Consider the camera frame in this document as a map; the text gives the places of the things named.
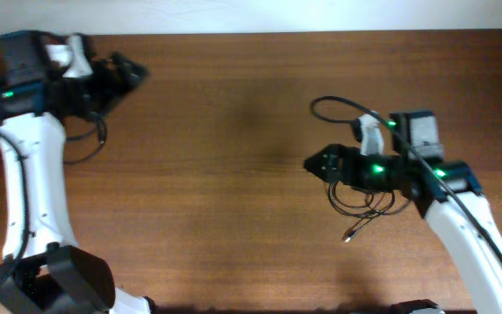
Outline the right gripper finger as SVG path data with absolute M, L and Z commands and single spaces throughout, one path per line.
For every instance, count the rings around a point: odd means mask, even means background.
M 308 157 L 303 162 L 304 168 L 332 168 L 338 166 L 338 159 L 340 157 L 340 145 L 330 144 L 319 152 Z
M 315 177 L 319 178 L 323 182 L 326 183 L 334 183 L 336 182 L 336 171 L 328 168 L 315 168 L 310 170 Z

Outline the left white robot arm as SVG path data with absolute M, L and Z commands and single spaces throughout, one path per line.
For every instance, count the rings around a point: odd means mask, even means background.
M 99 58 L 82 33 L 0 35 L 0 152 L 7 223 L 0 304 L 12 313 L 154 313 L 149 297 L 114 282 L 108 263 L 78 246 L 64 184 L 64 121 L 92 124 L 105 144 L 105 116 L 147 77 L 114 52 Z

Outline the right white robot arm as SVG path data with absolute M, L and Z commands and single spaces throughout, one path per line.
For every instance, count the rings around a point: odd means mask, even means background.
M 471 168 L 446 161 L 431 111 L 365 114 L 352 121 L 360 147 L 331 144 L 303 167 L 328 186 L 329 203 L 356 224 L 397 214 L 384 195 L 401 194 L 447 249 L 479 313 L 502 313 L 502 236 Z

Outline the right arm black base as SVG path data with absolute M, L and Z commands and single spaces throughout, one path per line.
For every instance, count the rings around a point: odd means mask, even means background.
M 418 299 L 393 304 L 390 314 L 444 314 L 444 310 L 429 299 Z

